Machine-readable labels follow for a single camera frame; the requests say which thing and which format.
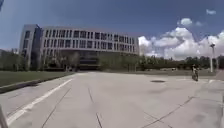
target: cloud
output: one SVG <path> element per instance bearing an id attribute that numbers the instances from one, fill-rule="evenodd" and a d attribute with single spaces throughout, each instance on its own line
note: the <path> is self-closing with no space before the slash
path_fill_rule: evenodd
<path id="1" fill-rule="evenodd" d="M 182 27 L 190 27 L 190 26 L 197 26 L 201 27 L 203 24 L 200 21 L 193 22 L 190 18 L 183 18 L 177 22 L 177 25 Z"/>
<path id="2" fill-rule="evenodd" d="M 216 14 L 216 11 L 215 10 L 209 10 L 209 9 L 207 9 L 206 10 L 206 14 L 208 14 L 208 15 L 215 15 Z"/>
<path id="3" fill-rule="evenodd" d="M 154 41 L 154 45 L 157 47 L 169 47 L 179 44 L 179 40 L 171 37 L 164 37 Z"/>
<path id="4" fill-rule="evenodd" d="M 181 24 L 183 26 L 189 27 L 192 25 L 192 20 L 190 18 L 183 18 L 180 21 L 177 22 L 177 24 Z"/>
<path id="5" fill-rule="evenodd" d="M 139 50 L 140 50 L 140 55 L 146 55 L 147 53 L 151 52 L 151 46 L 152 46 L 152 42 L 148 39 L 146 39 L 146 37 L 141 36 L 138 38 L 139 40 Z"/>
<path id="6" fill-rule="evenodd" d="M 177 27 L 176 29 L 166 32 L 161 38 L 145 38 L 145 42 L 150 42 L 150 49 L 145 50 L 145 55 L 161 55 L 154 49 L 163 47 L 163 56 L 165 58 L 174 58 L 177 60 L 185 59 L 188 56 L 210 56 L 210 44 L 215 44 L 215 56 L 224 54 L 224 31 L 216 36 L 208 36 L 199 41 L 195 41 L 192 33 L 186 28 Z"/>
<path id="7" fill-rule="evenodd" d="M 203 26 L 203 24 L 202 24 L 201 22 L 199 22 L 199 21 L 197 21 L 197 22 L 195 23 L 195 25 L 198 26 L 198 27 Z"/>

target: blue sky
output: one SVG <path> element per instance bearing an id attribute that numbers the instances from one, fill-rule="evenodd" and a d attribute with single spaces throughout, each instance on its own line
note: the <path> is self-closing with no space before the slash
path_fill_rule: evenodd
<path id="1" fill-rule="evenodd" d="M 5 0 L 0 12 L 0 48 L 18 47 L 24 24 L 100 28 L 112 32 L 161 37 L 183 18 L 193 36 L 224 30 L 223 0 Z M 216 14 L 207 14 L 206 10 Z"/>

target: sky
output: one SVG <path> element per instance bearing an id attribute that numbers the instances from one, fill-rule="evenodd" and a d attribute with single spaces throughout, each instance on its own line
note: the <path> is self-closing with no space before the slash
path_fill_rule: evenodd
<path id="1" fill-rule="evenodd" d="M 18 48 L 24 24 L 73 26 L 139 37 L 141 54 L 181 59 L 224 50 L 223 0 L 5 0 L 0 49 Z"/>

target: concrete plaza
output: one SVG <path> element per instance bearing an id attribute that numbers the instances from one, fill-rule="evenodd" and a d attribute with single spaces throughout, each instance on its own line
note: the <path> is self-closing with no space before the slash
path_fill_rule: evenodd
<path id="1" fill-rule="evenodd" d="M 220 128 L 224 82 L 77 73 L 0 95 L 10 128 Z"/>

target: lawn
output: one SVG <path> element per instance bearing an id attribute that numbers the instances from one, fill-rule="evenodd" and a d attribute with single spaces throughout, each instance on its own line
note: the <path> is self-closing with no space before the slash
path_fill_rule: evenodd
<path id="1" fill-rule="evenodd" d="M 0 71 L 0 86 L 18 82 L 62 77 L 73 74 L 72 72 L 7 72 Z"/>
<path id="2" fill-rule="evenodd" d="M 191 76 L 191 70 L 176 70 L 176 71 L 161 71 L 161 70 L 151 70 L 151 71 L 130 71 L 130 72 L 117 72 L 117 73 L 131 73 L 131 74 L 145 74 L 145 75 L 168 75 L 168 76 Z M 199 70 L 199 76 L 203 77 L 211 77 L 214 76 L 216 73 L 211 73 L 209 70 Z"/>

